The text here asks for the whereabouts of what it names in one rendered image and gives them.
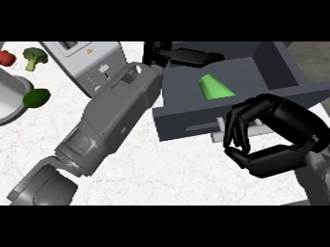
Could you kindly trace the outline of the dark grey drawer front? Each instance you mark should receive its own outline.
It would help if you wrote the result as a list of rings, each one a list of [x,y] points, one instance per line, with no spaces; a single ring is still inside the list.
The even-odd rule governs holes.
[[[330,81],[302,83],[275,90],[268,90],[262,83],[228,88],[234,96],[207,100],[197,84],[163,84],[163,106],[151,111],[160,141],[227,131],[247,105],[246,100],[258,95],[280,96],[306,109],[330,97]]]

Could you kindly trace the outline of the green broccoli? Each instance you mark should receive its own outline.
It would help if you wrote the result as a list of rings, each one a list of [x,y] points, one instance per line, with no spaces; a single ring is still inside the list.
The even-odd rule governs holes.
[[[26,60],[26,71],[33,71],[38,64],[45,64],[48,62],[48,55],[41,48],[29,47],[23,50],[23,58]]]

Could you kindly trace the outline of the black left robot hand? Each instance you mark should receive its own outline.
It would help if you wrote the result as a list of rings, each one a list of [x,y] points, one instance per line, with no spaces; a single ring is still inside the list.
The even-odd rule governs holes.
[[[162,68],[168,64],[203,68],[225,59],[219,53],[204,52],[187,48],[172,48],[169,41],[145,41],[142,63],[148,66],[157,65]]]

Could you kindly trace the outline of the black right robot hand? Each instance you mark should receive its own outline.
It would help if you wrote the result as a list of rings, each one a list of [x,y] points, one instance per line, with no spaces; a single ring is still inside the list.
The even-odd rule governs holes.
[[[306,166],[306,155],[330,145],[330,128],[317,115],[297,103],[274,95],[246,100],[235,124],[225,131],[225,155],[256,178],[266,178]],[[291,143],[250,152],[249,122],[259,120]]]

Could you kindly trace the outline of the grey rounded container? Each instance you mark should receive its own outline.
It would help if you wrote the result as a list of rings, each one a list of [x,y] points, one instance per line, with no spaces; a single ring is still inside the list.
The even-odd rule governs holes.
[[[0,126],[24,113],[21,98],[32,89],[32,83],[21,76],[11,75],[0,68]]]

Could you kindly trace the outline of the dark grey open drawer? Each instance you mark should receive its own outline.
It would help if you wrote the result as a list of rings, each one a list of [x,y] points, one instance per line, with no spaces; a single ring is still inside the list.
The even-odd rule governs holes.
[[[330,97],[330,81],[309,83],[280,41],[175,41],[188,48],[224,55],[225,59],[197,69],[168,66],[163,71],[163,106],[151,110],[162,141],[213,133],[229,106],[259,94],[272,94],[309,108]],[[198,79],[210,74],[232,96],[206,99]]]

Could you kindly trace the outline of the pale grey appliance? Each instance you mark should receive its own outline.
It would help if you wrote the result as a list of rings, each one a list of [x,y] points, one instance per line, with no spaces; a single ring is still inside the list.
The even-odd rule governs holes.
[[[41,41],[63,73],[86,97],[94,97],[126,65],[117,41]]]

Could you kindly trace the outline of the dark green avocado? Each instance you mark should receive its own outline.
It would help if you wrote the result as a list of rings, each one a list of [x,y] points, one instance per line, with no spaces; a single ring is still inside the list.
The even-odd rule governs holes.
[[[21,98],[23,106],[26,108],[38,108],[46,103],[49,97],[51,93],[46,89],[33,89]]]

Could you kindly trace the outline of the green cup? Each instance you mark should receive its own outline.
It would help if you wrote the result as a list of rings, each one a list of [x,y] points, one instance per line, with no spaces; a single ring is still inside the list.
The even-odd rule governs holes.
[[[200,77],[198,88],[207,100],[234,96],[232,91],[212,74]]]

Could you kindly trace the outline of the red bell pepper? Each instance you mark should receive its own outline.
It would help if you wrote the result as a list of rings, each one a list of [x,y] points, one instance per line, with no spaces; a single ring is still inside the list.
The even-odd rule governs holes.
[[[10,67],[16,62],[16,55],[11,54],[7,50],[0,51],[0,65],[4,67]]]

